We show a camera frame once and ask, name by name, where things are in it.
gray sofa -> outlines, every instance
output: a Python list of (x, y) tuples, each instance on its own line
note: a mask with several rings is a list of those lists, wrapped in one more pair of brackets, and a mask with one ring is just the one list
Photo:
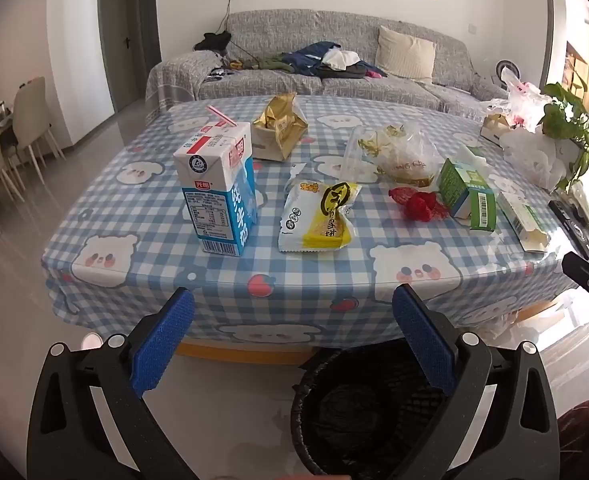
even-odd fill
[(475, 73), (462, 41), (418, 25), (347, 12), (276, 9), (232, 14), (228, 21), (232, 34), (228, 54), (231, 59), (248, 59), (248, 54), (257, 58), (270, 57), (316, 41), (335, 41), (374, 64), (380, 25), (432, 41), (437, 46), (433, 84), (420, 84), (393, 75), (381, 79), (321, 81), (316, 77), (272, 70), (244, 70), (220, 81), (203, 82), (221, 61), (211, 52), (190, 52), (162, 63), (150, 73), (146, 92), (148, 120), (158, 114), (155, 108), (163, 111), (177, 102), (291, 91), (403, 103), (482, 120), (485, 113), (479, 107), (480, 101), (507, 97), (504, 90)]

red and white straw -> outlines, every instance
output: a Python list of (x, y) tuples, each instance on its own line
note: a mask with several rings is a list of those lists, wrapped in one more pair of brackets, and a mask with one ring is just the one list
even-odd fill
[(224, 121), (226, 121), (227, 123), (232, 124), (232, 126), (237, 126), (237, 123), (235, 123), (231, 118), (229, 118), (226, 114), (224, 114), (223, 112), (220, 112), (219, 110), (217, 110), (214, 106), (212, 105), (207, 105), (207, 110), (211, 111), (212, 113), (214, 113), (215, 115), (218, 115), (220, 118), (222, 118)]

black mesh trash can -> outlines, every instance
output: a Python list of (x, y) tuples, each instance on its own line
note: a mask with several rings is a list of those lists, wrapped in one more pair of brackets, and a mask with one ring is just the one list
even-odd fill
[(330, 352), (310, 365), (290, 420), (294, 448), (315, 475), (385, 480), (446, 399), (403, 339)]

potted plant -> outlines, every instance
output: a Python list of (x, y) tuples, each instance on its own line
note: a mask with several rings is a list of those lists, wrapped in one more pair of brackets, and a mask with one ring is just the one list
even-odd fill
[[(584, 92), (588, 91), (585, 81), (580, 77), (579, 80)], [(539, 122), (543, 134), (555, 139), (557, 143), (573, 142), (579, 148), (578, 158), (569, 164), (568, 177), (557, 184), (558, 189), (568, 189), (588, 171), (589, 114), (582, 100), (559, 83), (546, 85), (543, 94), (553, 99), (552, 103), (543, 108), (545, 115)]]

floor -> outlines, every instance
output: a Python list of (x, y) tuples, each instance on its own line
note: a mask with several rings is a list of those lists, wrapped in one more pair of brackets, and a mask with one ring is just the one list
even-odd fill
[[(55, 317), (40, 268), (44, 245), (76, 198), (103, 167), (144, 128), (138, 102), (102, 125), (66, 156), (47, 159), (46, 186), (24, 170), (26, 204), (0, 190), (0, 448), (25, 475), (26, 437), (34, 388), (49, 347), (58, 341), (80, 348), (86, 329)], [(558, 413), (589, 397), (589, 301), (579, 295), (555, 312), (501, 336), (505, 346), (523, 338), (542, 349)], [(305, 473), (292, 448), (289, 410), (292, 385), (302, 371), (175, 357), (145, 400), (162, 430), (202, 479), (270, 480)], [(102, 394), (95, 398), (111, 443), (133, 465), (118, 437)], [(484, 398), (492, 399), (492, 392)], [(484, 416), (479, 410), (475, 426)], [(462, 446), (466, 460), (475, 437)]]

